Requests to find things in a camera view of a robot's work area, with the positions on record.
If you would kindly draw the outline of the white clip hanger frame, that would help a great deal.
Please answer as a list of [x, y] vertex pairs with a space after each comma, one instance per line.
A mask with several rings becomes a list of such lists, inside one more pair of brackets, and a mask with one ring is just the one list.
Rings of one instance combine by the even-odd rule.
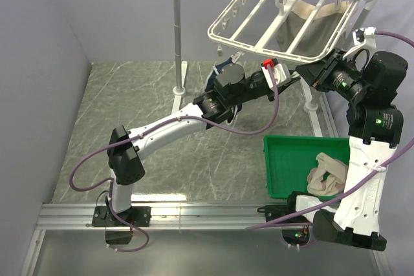
[[[283, 6], [278, 7], [276, 0], [231, 0], [210, 25], [207, 35], [220, 47], [232, 47], [236, 50], [243, 50], [271, 58], [285, 59], [296, 63], [308, 63], [319, 60], [332, 49], [343, 45], [350, 20], [352, 20], [354, 13], [358, 10], [358, 1], [302, 0], [314, 5], [315, 9], [287, 51], [281, 51], [275, 35], [297, 1], [299, 0], [282, 0]], [[310, 58], [293, 53], [293, 50], [296, 49], [302, 39], [304, 31], [316, 17], [320, 8], [329, 3], [335, 3], [337, 6], [340, 6], [342, 1], [348, 1], [350, 4], [321, 54]]]

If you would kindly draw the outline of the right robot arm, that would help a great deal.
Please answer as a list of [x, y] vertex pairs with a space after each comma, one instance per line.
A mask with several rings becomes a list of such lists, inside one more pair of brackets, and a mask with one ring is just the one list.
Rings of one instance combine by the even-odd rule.
[[342, 51], [297, 66], [317, 91], [335, 91], [348, 103], [349, 168], [336, 212], [320, 209], [312, 220], [317, 240], [384, 251], [379, 207], [389, 159], [400, 142], [404, 118], [392, 105], [408, 62], [392, 52], [375, 52], [362, 70]]

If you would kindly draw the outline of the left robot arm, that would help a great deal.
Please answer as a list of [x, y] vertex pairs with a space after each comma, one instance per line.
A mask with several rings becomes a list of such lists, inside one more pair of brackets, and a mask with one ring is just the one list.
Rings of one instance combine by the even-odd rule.
[[130, 219], [133, 185], [145, 175], [143, 160], [158, 149], [193, 133], [203, 132], [222, 123], [231, 123], [242, 104], [266, 96], [272, 101], [292, 77], [285, 64], [274, 59], [246, 76], [238, 63], [227, 62], [213, 68], [204, 93], [179, 111], [147, 126], [127, 131], [113, 130], [110, 142], [117, 146], [108, 150], [109, 167], [114, 178], [111, 207], [107, 218], [122, 226]]

